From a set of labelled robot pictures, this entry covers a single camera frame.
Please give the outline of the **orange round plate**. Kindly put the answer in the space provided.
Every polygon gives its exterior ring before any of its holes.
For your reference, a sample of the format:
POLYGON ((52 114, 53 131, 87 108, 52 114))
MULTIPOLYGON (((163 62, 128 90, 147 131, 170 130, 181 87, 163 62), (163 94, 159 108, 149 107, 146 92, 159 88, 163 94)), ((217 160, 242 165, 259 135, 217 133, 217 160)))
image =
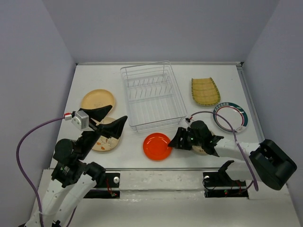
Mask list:
POLYGON ((170 141, 170 138, 163 133, 152 133, 143 142, 144 154, 152 161, 163 161, 171 155, 170 141))

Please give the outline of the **small cream plate with flowers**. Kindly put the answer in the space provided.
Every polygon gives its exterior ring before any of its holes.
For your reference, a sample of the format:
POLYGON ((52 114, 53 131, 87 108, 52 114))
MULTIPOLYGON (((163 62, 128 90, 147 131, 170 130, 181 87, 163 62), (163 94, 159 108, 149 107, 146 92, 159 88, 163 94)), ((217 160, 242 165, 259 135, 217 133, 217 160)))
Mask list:
POLYGON ((210 132, 210 136, 209 135, 196 135, 196 141, 197 141, 197 145, 194 145, 192 147, 192 150, 198 154, 198 155, 207 155, 204 150, 203 147, 207 144, 211 144, 211 139, 214 137, 214 133, 210 132))

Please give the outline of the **cream plate with leaf pattern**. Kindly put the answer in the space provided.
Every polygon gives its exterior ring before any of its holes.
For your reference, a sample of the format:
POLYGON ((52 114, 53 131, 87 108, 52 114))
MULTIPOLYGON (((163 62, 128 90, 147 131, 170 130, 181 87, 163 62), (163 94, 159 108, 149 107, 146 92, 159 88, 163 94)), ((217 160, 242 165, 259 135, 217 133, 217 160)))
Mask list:
MULTIPOLYGON (((93 121, 96 123, 96 125, 99 124, 109 124, 112 123, 113 121, 115 121, 114 118, 111 117, 105 117, 102 121, 98 122, 97 120, 93 121)), ((110 151, 112 149, 114 149, 118 143, 119 143, 120 139, 116 139, 116 138, 106 138, 104 136, 101 136, 98 141, 95 143, 95 145, 92 147, 92 150, 97 151, 97 152, 107 152, 110 151)))

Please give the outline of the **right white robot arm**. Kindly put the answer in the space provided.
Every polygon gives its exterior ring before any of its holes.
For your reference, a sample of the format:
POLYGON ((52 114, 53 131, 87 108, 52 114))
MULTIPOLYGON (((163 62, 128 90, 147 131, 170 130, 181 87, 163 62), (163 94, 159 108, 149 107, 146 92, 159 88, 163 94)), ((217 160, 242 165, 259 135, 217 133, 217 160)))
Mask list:
POLYGON ((279 191, 297 170, 296 163, 274 141, 236 142, 213 134, 203 121, 194 121, 187 128, 179 127, 168 146, 227 157, 228 161, 210 177, 222 185, 252 180, 279 191))

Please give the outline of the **white plate with green rim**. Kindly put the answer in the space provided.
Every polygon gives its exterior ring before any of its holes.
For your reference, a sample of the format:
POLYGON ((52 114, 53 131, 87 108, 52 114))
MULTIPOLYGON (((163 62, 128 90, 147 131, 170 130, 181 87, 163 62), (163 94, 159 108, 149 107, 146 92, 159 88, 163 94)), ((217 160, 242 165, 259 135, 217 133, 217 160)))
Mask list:
POLYGON ((240 133, 248 126, 248 115, 242 107, 235 103, 219 103, 213 109, 214 123, 223 131, 240 133))

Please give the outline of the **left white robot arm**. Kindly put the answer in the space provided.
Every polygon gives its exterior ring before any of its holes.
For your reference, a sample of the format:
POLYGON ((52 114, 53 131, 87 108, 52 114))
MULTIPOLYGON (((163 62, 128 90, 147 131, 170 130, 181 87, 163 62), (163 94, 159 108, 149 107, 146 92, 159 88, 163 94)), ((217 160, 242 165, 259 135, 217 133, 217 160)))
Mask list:
POLYGON ((94 187, 101 186, 106 178, 106 170, 101 165, 91 162, 84 163, 84 159, 92 150, 98 139, 119 139, 122 135, 127 116, 101 124, 101 121, 111 111, 112 105, 97 109, 79 109, 65 113, 59 118, 44 122, 27 132, 19 141, 16 149, 18 167, 33 189, 38 208, 32 217, 23 224, 25 227, 61 227, 68 225, 75 209, 85 195, 94 187), (51 174, 49 186, 43 198, 25 173, 20 162, 20 147, 22 142, 35 130, 55 121, 71 121, 82 134, 77 140, 61 139, 54 149, 53 158, 57 165, 51 174))

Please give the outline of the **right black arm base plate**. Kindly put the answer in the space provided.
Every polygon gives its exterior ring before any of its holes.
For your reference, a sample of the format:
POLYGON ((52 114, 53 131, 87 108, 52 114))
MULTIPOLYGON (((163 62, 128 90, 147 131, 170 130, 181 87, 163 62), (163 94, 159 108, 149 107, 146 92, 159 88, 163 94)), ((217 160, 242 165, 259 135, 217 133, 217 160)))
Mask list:
POLYGON ((222 180, 218 172, 204 172, 202 185, 206 198, 249 198, 245 181, 222 180))

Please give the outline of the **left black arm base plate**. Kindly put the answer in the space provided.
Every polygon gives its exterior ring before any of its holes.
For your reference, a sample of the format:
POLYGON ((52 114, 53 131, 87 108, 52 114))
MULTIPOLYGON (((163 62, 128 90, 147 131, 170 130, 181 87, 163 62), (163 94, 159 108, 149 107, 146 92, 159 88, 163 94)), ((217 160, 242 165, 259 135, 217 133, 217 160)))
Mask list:
POLYGON ((92 188, 85 199, 119 199, 120 198, 120 172, 106 172, 105 179, 92 188))

